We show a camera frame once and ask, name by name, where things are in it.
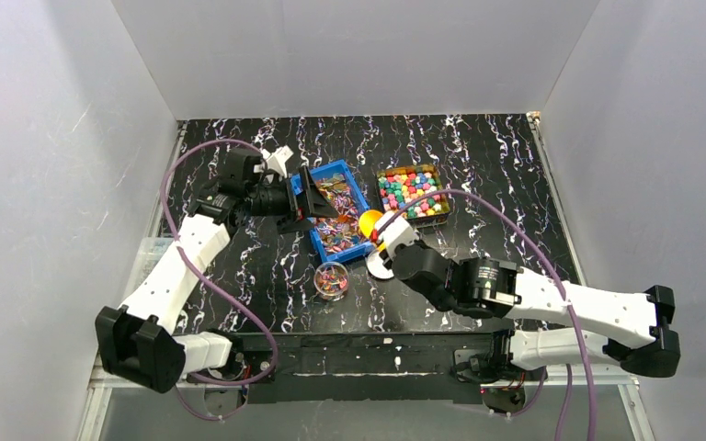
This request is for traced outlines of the blue plastic candy bin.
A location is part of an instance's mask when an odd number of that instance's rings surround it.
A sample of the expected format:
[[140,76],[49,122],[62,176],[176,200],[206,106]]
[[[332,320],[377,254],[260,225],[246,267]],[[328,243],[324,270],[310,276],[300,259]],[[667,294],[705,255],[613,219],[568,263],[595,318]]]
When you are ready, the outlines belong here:
[[344,160],[310,170],[320,195],[335,210],[332,217],[310,218],[306,233],[319,263],[346,264],[366,257],[373,245],[359,230],[359,216],[370,208]]

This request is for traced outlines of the square tin of colourful candies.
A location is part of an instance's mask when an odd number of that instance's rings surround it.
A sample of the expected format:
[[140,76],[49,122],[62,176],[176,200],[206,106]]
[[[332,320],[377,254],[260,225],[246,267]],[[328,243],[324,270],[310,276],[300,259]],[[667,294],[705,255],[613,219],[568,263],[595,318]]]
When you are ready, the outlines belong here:
[[397,211],[415,202],[404,214],[415,227],[427,228],[447,222],[450,215],[448,196],[422,198],[445,187],[437,166],[417,164],[381,170],[376,173],[376,184],[385,211]]

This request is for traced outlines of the clear glass jar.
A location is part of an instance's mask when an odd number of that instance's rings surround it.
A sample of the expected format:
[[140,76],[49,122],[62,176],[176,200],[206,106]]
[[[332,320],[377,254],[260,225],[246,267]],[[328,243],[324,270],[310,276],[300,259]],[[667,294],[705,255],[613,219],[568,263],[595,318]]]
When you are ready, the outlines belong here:
[[313,283],[322,300],[341,300],[350,286],[349,273],[344,265],[337,262],[322,263],[315,270]]

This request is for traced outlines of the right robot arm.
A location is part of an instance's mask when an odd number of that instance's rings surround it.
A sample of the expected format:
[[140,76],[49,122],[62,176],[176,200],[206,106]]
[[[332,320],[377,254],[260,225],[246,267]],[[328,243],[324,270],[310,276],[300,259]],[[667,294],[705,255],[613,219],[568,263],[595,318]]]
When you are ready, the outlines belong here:
[[556,324],[544,334],[513,331],[496,343],[490,364],[533,371],[549,365],[619,366],[647,378],[670,378],[681,358],[671,329],[672,288],[619,293],[554,281],[488,257],[454,261],[417,241],[385,249],[394,276],[437,310],[473,319],[536,320]]

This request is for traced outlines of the yellow plastic scoop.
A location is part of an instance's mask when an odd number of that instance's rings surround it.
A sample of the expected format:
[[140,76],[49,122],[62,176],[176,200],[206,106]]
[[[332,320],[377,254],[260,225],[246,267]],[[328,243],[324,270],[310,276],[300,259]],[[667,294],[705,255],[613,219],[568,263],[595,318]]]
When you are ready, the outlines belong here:
[[377,228],[376,223],[383,217],[383,213],[377,211],[376,209],[369,209],[360,214],[358,224],[359,231],[362,236],[364,236],[367,241],[372,244],[378,252],[381,252],[385,245],[382,243],[376,243],[377,239]]

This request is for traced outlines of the white round jar lid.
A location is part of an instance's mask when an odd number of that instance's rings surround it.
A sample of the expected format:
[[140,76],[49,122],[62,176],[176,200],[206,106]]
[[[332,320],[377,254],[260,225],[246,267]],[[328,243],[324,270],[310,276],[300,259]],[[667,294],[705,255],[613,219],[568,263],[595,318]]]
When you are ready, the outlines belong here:
[[393,271],[385,266],[377,250],[372,251],[365,259],[365,265],[369,274],[378,280],[390,280],[394,278]]

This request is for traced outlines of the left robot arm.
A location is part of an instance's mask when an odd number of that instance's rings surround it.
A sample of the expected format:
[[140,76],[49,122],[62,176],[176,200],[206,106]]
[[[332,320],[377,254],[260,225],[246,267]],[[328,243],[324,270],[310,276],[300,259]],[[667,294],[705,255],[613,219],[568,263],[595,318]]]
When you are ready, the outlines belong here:
[[273,217],[280,233],[306,232],[316,218],[335,218],[307,167],[292,186],[292,152],[254,147],[231,150],[199,192],[176,236],[145,280],[117,308],[105,307],[95,329],[102,367],[109,374],[166,393],[186,375],[222,368],[234,343],[218,332],[174,336],[179,314],[204,270],[251,216]]

